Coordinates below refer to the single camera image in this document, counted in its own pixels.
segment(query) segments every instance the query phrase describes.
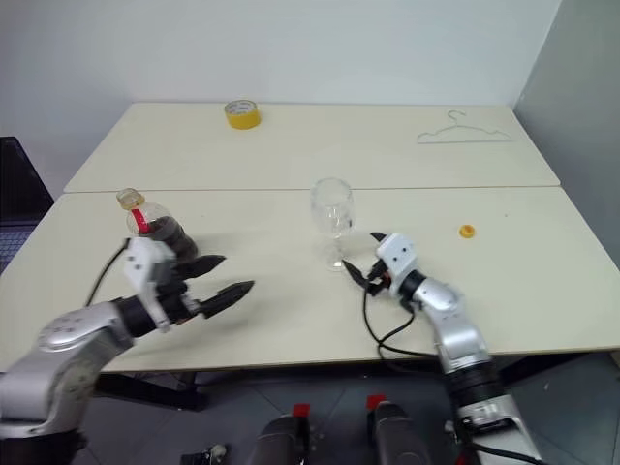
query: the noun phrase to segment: table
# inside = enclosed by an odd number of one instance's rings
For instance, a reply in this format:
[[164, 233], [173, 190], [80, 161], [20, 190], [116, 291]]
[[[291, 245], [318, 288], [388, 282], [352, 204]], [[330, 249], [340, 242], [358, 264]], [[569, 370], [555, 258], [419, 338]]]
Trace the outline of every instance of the table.
[[[327, 176], [357, 189], [559, 184], [508, 107], [260, 105], [247, 131], [223, 107], [131, 105], [65, 191], [309, 189]], [[453, 109], [512, 141], [418, 144]]]
[[[191, 283], [207, 297], [231, 282], [256, 286], [234, 307], [152, 333], [105, 371], [208, 370], [376, 359], [360, 314], [361, 290], [328, 271], [311, 223], [307, 191], [150, 192], [196, 239], [228, 259]], [[416, 243], [424, 273], [464, 293], [492, 354], [610, 349], [617, 331], [620, 273], [559, 187], [354, 192], [356, 232], [346, 249], [372, 263], [370, 231], [400, 231]], [[472, 239], [458, 228], [472, 224]], [[0, 277], [0, 371], [39, 329], [80, 308], [105, 261], [127, 234], [114, 193], [62, 196]], [[132, 294], [119, 266], [99, 299]], [[407, 319], [382, 295], [372, 325]], [[394, 345], [433, 352], [424, 318]]]

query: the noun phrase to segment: robotic arm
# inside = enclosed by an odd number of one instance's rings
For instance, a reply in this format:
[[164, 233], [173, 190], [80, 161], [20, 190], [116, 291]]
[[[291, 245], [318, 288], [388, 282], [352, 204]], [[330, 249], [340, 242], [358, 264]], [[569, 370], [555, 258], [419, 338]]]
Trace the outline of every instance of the robotic arm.
[[465, 312], [461, 295], [419, 272], [414, 244], [406, 236], [372, 235], [381, 243], [376, 251], [379, 261], [368, 277], [350, 263], [345, 263], [347, 270], [372, 295], [388, 288], [408, 311], [414, 311], [412, 303], [421, 305], [435, 332], [460, 439], [478, 453], [483, 465], [510, 459], [522, 463], [525, 458], [538, 463], [536, 446], [512, 396], [504, 390], [480, 331]]
[[225, 257], [176, 265], [163, 242], [131, 239], [125, 274], [137, 295], [91, 305], [49, 323], [32, 351], [0, 378], [0, 463], [68, 464], [83, 446], [78, 427], [104, 366], [135, 339], [160, 328], [205, 318], [243, 298], [253, 281], [236, 283], [209, 300], [187, 296], [184, 280]]

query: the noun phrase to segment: red part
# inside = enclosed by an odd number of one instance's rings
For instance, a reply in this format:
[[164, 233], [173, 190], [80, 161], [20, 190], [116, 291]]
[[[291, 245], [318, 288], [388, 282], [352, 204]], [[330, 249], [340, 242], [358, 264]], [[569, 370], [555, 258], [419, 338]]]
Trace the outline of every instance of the red part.
[[294, 404], [293, 416], [296, 419], [307, 419], [310, 415], [310, 404]]
[[134, 219], [136, 220], [136, 224], [138, 225], [138, 232], [141, 234], [148, 233], [148, 223], [146, 223], [146, 219], [144, 219], [144, 215], [137, 208], [131, 210], [132, 215], [134, 215]]
[[366, 397], [366, 409], [375, 410], [384, 400], [388, 400], [385, 394], [373, 394]]

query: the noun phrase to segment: glass base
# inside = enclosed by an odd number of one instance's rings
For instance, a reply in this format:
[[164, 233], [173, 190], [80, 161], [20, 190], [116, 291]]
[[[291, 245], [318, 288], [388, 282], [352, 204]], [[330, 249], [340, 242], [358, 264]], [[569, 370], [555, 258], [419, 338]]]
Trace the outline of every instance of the glass base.
[[342, 271], [343, 269], [345, 269], [345, 264], [342, 263], [344, 257], [342, 256], [342, 253], [340, 251], [335, 250], [334, 247], [329, 247], [326, 250], [326, 253], [326, 265], [330, 271]]

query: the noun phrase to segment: plastic bottle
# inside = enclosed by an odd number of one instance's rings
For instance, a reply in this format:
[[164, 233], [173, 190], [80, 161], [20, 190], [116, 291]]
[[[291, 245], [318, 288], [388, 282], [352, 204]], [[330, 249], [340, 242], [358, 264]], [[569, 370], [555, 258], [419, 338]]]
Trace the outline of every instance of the plastic bottle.
[[127, 227], [132, 234], [166, 242], [180, 263], [196, 257], [198, 247], [194, 240], [160, 204], [146, 201], [140, 192], [131, 188], [119, 191], [116, 198], [127, 210]]

